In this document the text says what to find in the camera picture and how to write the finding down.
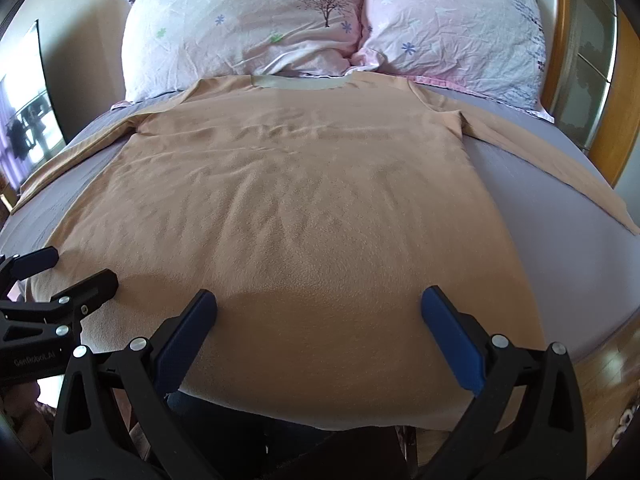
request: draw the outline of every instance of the wooden floor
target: wooden floor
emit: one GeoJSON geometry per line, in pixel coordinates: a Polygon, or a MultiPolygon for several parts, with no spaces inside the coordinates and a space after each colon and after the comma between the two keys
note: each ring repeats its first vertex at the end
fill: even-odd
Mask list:
{"type": "MultiPolygon", "coordinates": [[[[640,316],[636,316],[587,359],[575,365],[587,427],[588,472],[611,450],[620,416],[640,390],[640,316]]],[[[417,430],[418,464],[444,443],[446,431],[417,430]]]]}

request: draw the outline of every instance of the pink pillowcase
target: pink pillowcase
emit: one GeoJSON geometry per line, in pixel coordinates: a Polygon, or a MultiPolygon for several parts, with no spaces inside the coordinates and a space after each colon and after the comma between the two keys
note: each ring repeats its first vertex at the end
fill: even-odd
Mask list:
{"type": "Polygon", "coordinates": [[[536,0],[364,0],[355,66],[536,109],[546,61],[536,0]]]}

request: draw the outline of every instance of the curtain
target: curtain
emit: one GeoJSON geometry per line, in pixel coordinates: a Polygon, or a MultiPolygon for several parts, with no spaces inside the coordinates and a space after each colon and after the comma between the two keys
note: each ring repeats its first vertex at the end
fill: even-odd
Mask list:
{"type": "Polygon", "coordinates": [[[31,169],[28,158],[24,161],[14,156],[11,142],[7,134],[9,120],[15,115],[4,88],[4,79],[0,81],[0,170],[16,191],[31,169]]]}

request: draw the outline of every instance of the gray bed sheet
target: gray bed sheet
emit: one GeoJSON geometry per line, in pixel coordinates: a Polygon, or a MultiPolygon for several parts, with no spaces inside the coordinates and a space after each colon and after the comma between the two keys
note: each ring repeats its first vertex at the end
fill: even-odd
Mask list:
{"type": "MultiPolygon", "coordinates": [[[[432,89],[526,128],[602,178],[552,124],[482,98],[432,89]]],[[[171,95],[103,114],[70,146],[171,95]]],[[[0,232],[2,253],[24,254],[44,247],[69,206],[126,141],[119,140],[66,172],[12,215],[0,232]]],[[[584,357],[640,306],[640,237],[571,187],[511,153],[470,137],[464,137],[464,144],[511,232],[540,308],[546,340],[563,342],[574,359],[584,357]]]]}

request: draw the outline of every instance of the metal screw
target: metal screw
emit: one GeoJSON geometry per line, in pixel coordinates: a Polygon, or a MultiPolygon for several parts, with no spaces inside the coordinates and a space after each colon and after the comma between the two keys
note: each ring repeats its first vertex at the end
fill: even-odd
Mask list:
{"type": "Polygon", "coordinates": [[[509,346],[509,340],[502,334],[496,334],[491,338],[491,343],[496,348],[507,348],[509,346]]]}
{"type": "Polygon", "coordinates": [[[566,354],[566,346],[564,346],[562,343],[553,343],[551,345],[551,349],[554,351],[555,354],[558,354],[558,355],[566,354]]]}
{"type": "Polygon", "coordinates": [[[131,348],[135,352],[142,350],[145,346],[146,339],[143,337],[137,337],[131,343],[129,343],[129,348],[131,348]]]}
{"type": "Polygon", "coordinates": [[[86,346],[80,345],[74,348],[74,357],[82,357],[86,354],[86,346]]]}

